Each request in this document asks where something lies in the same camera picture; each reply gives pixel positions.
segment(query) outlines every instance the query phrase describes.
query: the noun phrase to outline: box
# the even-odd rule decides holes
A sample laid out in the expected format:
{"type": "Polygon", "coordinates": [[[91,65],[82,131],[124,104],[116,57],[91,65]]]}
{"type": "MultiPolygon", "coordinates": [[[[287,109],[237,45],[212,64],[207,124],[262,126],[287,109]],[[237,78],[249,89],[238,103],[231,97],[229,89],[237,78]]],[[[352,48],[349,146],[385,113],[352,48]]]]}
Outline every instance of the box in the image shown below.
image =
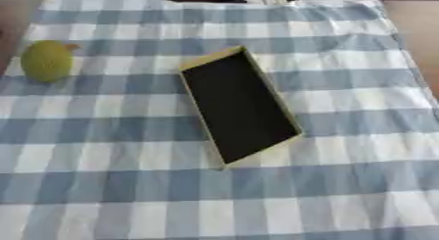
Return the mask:
{"type": "Polygon", "coordinates": [[[197,58],[179,70],[225,167],[302,134],[245,47],[197,58]]]}

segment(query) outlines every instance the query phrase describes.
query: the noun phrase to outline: fruit stem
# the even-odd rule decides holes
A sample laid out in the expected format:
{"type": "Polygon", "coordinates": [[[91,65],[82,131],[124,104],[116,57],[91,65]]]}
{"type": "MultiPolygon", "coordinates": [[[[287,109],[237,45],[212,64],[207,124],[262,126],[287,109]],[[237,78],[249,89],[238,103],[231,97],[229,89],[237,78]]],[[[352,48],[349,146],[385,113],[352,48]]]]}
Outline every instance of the fruit stem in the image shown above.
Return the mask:
{"type": "Polygon", "coordinates": [[[67,49],[69,49],[70,51],[73,51],[75,49],[79,48],[79,45],[76,44],[66,44],[67,49]]]}

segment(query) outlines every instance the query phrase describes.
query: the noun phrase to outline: tablecloth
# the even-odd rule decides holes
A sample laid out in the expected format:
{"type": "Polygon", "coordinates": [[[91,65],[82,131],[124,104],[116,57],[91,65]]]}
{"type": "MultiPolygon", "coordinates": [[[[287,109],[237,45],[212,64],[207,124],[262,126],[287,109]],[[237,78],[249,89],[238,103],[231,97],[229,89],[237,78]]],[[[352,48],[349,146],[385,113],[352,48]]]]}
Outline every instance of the tablecloth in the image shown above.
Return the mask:
{"type": "Polygon", "coordinates": [[[429,240],[438,106],[378,1],[44,0],[0,80],[2,239],[429,240]],[[79,45],[28,80],[35,40],[79,45]],[[246,46],[303,126],[218,170],[177,66],[246,46]]]}

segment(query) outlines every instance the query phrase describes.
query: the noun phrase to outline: wooden table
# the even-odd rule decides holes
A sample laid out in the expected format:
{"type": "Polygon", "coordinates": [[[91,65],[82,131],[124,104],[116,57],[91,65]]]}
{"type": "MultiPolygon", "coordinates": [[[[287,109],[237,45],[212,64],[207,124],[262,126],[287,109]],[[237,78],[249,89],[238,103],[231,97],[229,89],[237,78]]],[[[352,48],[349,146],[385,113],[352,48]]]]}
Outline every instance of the wooden table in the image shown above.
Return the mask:
{"type": "Polygon", "coordinates": [[[439,99],[439,1],[386,1],[385,6],[439,99]]]}
{"type": "MultiPolygon", "coordinates": [[[[7,66],[40,0],[0,0],[0,72],[7,66]]],[[[385,1],[390,18],[439,98],[439,1],[385,1]]]]}

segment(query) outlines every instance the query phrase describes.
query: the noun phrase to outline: green fruit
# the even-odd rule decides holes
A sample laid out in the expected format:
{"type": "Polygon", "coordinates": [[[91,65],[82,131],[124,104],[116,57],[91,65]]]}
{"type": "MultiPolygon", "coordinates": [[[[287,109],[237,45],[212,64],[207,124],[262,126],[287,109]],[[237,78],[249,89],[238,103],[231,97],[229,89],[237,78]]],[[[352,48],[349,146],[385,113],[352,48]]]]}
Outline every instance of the green fruit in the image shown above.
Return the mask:
{"type": "Polygon", "coordinates": [[[22,54],[22,68],[28,77],[42,82],[66,77],[72,68],[72,48],[55,40],[37,41],[22,54]]]}

